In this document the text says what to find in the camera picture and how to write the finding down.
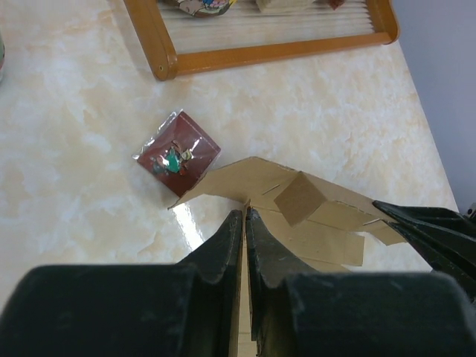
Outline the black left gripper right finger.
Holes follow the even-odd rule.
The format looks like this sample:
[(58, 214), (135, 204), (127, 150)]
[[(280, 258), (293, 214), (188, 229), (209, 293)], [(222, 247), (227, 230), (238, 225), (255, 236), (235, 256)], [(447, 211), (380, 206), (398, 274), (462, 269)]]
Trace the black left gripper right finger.
[(251, 336), (259, 356), (473, 356), (475, 310), (441, 273), (329, 273), (246, 214)]

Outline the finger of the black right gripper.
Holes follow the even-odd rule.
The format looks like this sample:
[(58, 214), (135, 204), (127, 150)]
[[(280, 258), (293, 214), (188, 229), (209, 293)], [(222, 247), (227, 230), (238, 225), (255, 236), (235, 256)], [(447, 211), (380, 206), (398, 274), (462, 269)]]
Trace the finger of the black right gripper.
[(410, 207), (374, 201), (386, 223), (405, 238), (434, 271), (460, 286), (475, 285), (475, 221), (447, 208)]

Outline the brown cardboard box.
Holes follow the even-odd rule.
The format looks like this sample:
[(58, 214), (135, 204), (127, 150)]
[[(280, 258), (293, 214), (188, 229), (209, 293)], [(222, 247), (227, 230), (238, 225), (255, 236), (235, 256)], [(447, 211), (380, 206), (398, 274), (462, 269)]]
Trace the brown cardboard box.
[(363, 262), (364, 234), (403, 242), (376, 203), (332, 182), (258, 157), (199, 173), (201, 161), (165, 184), (183, 204), (201, 195), (237, 201), (217, 232), (167, 269), (171, 293), (158, 331), (169, 356), (235, 356), (241, 280), (248, 281), (250, 336), (260, 356), (308, 356), (306, 325), (318, 281)]

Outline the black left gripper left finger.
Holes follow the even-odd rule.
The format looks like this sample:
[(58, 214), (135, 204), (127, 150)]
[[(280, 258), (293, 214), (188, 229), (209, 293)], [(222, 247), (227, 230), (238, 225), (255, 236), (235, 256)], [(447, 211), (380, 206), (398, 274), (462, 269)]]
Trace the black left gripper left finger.
[(181, 261), (30, 270), (1, 313), (3, 356), (235, 356), (242, 212)]

